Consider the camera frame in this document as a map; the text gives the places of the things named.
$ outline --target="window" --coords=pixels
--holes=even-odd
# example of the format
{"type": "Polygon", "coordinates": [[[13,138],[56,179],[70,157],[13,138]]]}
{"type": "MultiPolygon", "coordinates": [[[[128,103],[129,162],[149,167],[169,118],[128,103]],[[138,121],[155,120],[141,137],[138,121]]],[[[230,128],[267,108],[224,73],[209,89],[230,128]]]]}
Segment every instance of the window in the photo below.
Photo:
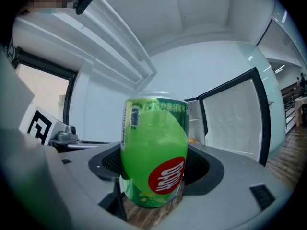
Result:
{"type": "Polygon", "coordinates": [[[16,73],[35,95],[32,103],[68,124],[76,72],[17,49],[16,73]]]}

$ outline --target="can lid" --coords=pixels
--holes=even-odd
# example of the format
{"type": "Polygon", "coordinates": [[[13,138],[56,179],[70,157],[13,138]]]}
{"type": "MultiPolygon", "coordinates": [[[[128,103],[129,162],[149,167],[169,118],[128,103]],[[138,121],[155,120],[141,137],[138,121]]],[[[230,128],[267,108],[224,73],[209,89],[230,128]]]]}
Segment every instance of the can lid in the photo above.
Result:
{"type": "Polygon", "coordinates": [[[187,103],[186,101],[181,100],[177,97],[174,97],[172,94],[170,94],[169,92],[165,92],[165,91],[137,92],[133,96],[131,96],[128,100],[138,99],[138,98],[162,98],[162,99],[171,99],[171,100],[176,100],[176,101],[181,101],[181,102],[187,103]]]}

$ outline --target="can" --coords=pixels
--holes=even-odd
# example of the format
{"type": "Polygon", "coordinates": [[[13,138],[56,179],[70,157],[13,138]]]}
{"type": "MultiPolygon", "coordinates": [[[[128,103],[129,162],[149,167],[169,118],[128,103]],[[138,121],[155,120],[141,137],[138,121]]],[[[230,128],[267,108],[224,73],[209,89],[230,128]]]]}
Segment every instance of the can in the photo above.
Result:
{"type": "Polygon", "coordinates": [[[142,207],[172,200],[188,152],[188,103],[167,92],[139,92],[125,102],[121,137],[123,187],[142,207]]]}

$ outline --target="red logo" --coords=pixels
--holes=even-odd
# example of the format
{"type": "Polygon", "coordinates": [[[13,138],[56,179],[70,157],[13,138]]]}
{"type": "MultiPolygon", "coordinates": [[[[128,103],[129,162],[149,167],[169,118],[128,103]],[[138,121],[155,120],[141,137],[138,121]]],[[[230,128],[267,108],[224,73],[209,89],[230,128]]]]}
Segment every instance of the red logo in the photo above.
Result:
{"type": "Polygon", "coordinates": [[[148,185],[157,194],[169,194],[181,182],[184,166],[184,157],[170,159],[155,168],[149,178],[148,185]]]}

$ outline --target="wooden floor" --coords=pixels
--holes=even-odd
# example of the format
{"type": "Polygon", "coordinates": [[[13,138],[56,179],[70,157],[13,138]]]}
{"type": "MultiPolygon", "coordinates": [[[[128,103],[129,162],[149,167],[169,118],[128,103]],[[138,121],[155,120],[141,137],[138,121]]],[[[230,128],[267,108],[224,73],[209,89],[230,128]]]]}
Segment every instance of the wooden floor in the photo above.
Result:
{"type": "MultiPolygon", "coordinates": [[[[266,168],[281,179],[286,186],[294,189],[307,158],[307,128],[294,127],[286,136],[285,145],[267,161],[266,168]]],[[[149,230],[162,222],[182,200],[184,183],[181,182],[176,198],[159,208],[142,208],[123,198],[127,222],[144,230],[149,230]]]]}
{"type": "Polygon", "coordinates": [[[286,136],[285,145],[271,157],[266,168],[294,189],[307,161],[307,128],[296,127],[286,136]]]}

